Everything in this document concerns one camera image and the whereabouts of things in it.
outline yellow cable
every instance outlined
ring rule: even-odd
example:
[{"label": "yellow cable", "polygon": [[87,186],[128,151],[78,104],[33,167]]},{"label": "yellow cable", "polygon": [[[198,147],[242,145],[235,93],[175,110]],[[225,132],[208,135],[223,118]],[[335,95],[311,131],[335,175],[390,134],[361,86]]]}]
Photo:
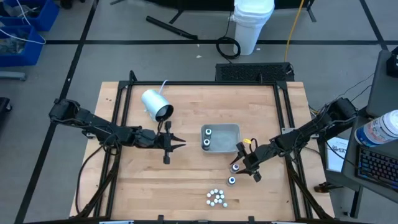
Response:
[{"label": "yellow cable", "polygon": [[290,43],[290,40],[292,38],[294,27],[296,26],[296,23],[297,23],[297,19],[299,18],[301,9],[303,8],[303,4],[304,4],[304,0],[301,0],[300,7],[298,8],[298,12],[297,12],[296,18],[294,19],[292,30],[290,31],[289,38],[287,39],[284,62],[286,62],[286,60],[287,60],[287,52],[289,51],[289,43]]}]

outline blue crate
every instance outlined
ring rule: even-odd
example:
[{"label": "blue crate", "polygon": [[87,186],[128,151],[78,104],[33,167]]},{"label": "blue crate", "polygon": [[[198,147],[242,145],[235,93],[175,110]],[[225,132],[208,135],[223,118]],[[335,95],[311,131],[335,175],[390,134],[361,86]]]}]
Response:
[{"label": "blue crate", "polygon": [[[16,0],[3,0],[4,4],[7,4],[11,7],[18,6],[18,2]],[[35,3],[43,6],[38,17],[30,18],[27,17],[27,20],[30,22],[32,26],[35,27],[37,31],[49,31],[52,27],[52,24],[55,22],[55,19],[59,13],[59,7],[53,2],[53,0],[19,0],[21,5],[24,3]],[[28,25],[25,19],[22,17],[0,17],[0,22],[2,22],[6,26],[23,26]]]},{"label": "blue crate", "polygon": [[[9,26],[0,27],[0,29],[11,35],[18,35],[20,32],[26,32],[29,34],[28,40],[43,42],[41,36],[32,26]],[[6,38],[12,37],[8,37],[6,34],[0,32],[0,39]],[[19,54],[0,54],[0,67],[35,65],[39,59],[42,47],[42,44],[26,42],[23,51]]]}]

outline white bucket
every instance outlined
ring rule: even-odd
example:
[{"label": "white bucket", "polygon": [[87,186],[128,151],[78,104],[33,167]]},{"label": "white bucket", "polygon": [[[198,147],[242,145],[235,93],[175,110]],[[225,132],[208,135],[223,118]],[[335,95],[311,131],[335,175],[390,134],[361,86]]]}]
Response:
[{"label": "white bucket", "polygon": [[253,53],[262,27],[274,12],[274,0],[235,0],[234,5],[235,40],[241,46],[241,55],[249,55]]}]

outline wooden table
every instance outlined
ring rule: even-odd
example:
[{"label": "wooden table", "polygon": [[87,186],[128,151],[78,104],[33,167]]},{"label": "wooden table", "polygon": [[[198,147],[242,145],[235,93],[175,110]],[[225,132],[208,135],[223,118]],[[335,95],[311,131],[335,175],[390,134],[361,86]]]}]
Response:
[{"label": "wooden table", "polygon": [[[102,84],[95,111],[97,116],[111,121],[117,85],[116,82]],[[310,120],[303,83],[288,83],[288,88],[295,125],[299,127]],[[127,126],[141,125],[156,130],[157,123],[150,120],[141,102],[141,95],[148,89],[158,90],[159,86],[133,86]],[[236,155],[205,154],[201,150],[200,128],[204,124],[239,124],[241,137],[256,138],[259,144],[269,144],[269,139],[280,134],[271,86],[166,85],[162,94],[175,108],[170,118],[171,132],[186,140],[187,145],[171,153],[170,165],[162,163],[163,150],[123,147],[112,219],[156,220],[158,215],[164,215],[165,220],[238,221],[248,220],[248,216],[254,216],[257,221],[294,220],[283,158],[274,157],[261,164],[259,171],[262,180],[259,183],[241,174],[236,175],[236,185],[228,187],[226,179],[231,176],[228,164]],[[280,98],[288,127],[282,92]],[[318,150],[315,141],[308,146]],[[85,158],[97,148],[96,139],[88,140]],[[103,156],[103,151],[95,155],[82,173],[80,208],[98,188]],[[330,195],[313,191],[313,186],[325,181],[320,156],[304,149],[302,161],[308,189],[325,211],[334,217]],[[206,204],[206,194],[214,188],[224,190],[228,208]],[[302,195],[297,190],[304,217]],[[102,214],[107,198],[106,192]],[[75,213],[72,206],[71,215]]]}]

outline gray tray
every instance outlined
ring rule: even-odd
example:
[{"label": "gray tray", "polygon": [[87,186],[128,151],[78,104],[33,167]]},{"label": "gray tray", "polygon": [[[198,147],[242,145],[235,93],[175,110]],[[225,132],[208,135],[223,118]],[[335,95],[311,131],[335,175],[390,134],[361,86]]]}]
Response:
[{"label": "gray tray", "polygon": [[[211,129],[211,136],[205,134]],[[203,147],[203,141],[210,140],[208,150]],[[201,148],[206,153],[236,153],[236,144],[241,141],[241,132],[237,124],[205,124],[201,127]]]}]

